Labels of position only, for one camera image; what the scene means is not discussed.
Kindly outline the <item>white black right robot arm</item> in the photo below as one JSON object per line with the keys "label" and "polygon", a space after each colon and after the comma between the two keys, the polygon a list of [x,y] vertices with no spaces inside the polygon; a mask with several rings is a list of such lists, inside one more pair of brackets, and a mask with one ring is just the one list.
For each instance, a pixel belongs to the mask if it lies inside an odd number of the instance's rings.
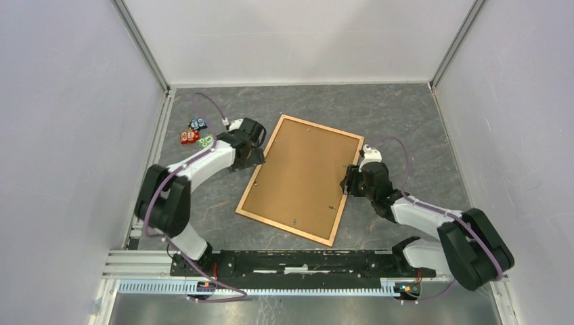
{"label": "white black right robot arm", "polygon": [[451,211],[418,200],[393,187],[383,162],[349,165],[340,186],[345,194],[368,199],[379,217],[435,238],[415,239],[391,257],[391,268],[399,276],[417,268],[433,269],[474,291],[501,280],[515,265],[514,255],[482,210]]}

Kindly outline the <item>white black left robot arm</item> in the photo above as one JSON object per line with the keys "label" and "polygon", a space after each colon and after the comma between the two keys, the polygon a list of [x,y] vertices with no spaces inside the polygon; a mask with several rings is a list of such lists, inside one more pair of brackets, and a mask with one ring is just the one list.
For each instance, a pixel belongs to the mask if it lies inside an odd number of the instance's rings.
{"label": "white black left robot arm", "polygon": [[234,172],[262,165],[266,128],[251,118],[231,122],[226,130],[194,155],[167,167],[146,171],[134,208],[143,233],[163,238],[187,256],[187,267],[197,276],[209,273],[210,244],[190,223],[191,194],[206,180],[226,169]]}

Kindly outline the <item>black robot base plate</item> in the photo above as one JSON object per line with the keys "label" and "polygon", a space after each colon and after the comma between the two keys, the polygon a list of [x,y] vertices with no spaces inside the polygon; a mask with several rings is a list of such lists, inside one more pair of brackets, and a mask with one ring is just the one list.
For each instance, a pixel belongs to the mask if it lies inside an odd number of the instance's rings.
{"label": "black robot base plate", "polygon": [[375,289],[383,278],[433,278],[391,251],[216,251],[200,269],[225,287],[249,289]]}

